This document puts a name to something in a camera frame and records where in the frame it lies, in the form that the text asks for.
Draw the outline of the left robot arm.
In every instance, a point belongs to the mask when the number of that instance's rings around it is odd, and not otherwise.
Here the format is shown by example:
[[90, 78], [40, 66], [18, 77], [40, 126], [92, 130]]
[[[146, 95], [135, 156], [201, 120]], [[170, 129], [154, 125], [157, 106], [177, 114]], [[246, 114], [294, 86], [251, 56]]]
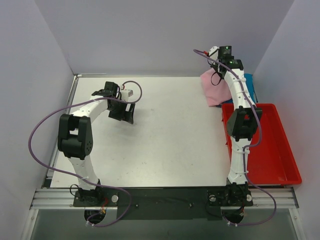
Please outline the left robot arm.
[[58, 150], [70, 161], [75, 174], [80, 176], [79, 198], [91, 206], [98, 206], [103, 200], [101, 183], [90, 157], [94, 146], [92, 123], [101, 113], [109, 111], [109, 118], [133, 124], [136, 104], [128, 104], [133, 95], [132, 89], [107, 81], [103, 89], [91, 94], [89, 103], [59, 118]]

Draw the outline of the pink t shirt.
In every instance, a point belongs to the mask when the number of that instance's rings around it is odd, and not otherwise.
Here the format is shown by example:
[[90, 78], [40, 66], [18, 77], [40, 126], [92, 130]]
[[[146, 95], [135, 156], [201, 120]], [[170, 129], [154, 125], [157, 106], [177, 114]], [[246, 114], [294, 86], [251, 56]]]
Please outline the pink t shirt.
[[209, 107], [218, 107], [224, 103], [232, 103], [229, 87], [214, 69], [200, 75], [204, 96]]

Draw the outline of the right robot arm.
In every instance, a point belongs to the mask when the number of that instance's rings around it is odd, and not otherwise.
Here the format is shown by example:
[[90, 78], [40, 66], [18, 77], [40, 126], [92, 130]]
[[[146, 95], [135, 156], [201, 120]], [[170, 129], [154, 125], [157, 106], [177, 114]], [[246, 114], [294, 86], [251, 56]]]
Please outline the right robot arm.
[[226, 122], [227, 134], [231, 140], [231, 164], [228, 173], [230, 188], [223, 192], [223, 199], [229, 205], [247, 197], [247, 162], [250, 145], [257, 130], [261, 130], [262, 109], [250, 96], [242, 61], [232, 55], [232, 47], [214, 46], [209, 50], [211, 66], [228, 86], [233, 101], [233, 113]]

